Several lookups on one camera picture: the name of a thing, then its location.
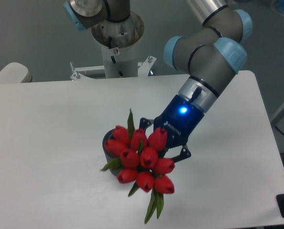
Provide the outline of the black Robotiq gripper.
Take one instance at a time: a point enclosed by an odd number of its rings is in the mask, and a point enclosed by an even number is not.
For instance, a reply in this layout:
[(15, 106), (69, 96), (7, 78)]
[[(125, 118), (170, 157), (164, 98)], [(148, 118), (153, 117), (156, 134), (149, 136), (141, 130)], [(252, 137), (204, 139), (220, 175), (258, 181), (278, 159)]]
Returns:
[(175, 95), (162, 114), (155, 119), (142, 117), (139, 121), (139, 129), (147, 130), (154, 124), (167, 131), (165, 157), (170, 149), (180, 150), (178, 155), (170, 157), (174, 163), (191, 157), (191, 152), (186, 145), (189, 135), (204, 117), (204, 113), (197, 107), (189, 104), (184, 98)]

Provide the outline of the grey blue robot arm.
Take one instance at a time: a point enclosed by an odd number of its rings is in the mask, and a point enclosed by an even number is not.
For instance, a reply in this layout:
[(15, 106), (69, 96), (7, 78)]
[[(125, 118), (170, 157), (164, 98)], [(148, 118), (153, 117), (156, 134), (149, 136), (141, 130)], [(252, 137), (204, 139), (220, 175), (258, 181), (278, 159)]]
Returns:
[[(141, 118), (140, 128), (162, 127), (168, 133), (166, 149), (180, 146), (174, 162), (190, 157), (189, 135), (247, 60), (241, 42), (252, 33), (252, 19), (243, 10), (231, 10), (223, 0), (190, 0), (202, 24), (191, 37), (175, 36), (164, 48), (165, 62), (189, 79), (162, 114)], [(90, 29), (102, 47), (106, 78), (136, 77), (141, 73), (135, 45), (144, 23), (127, 0), (68, 0), (65, 11), (79, 31)]]

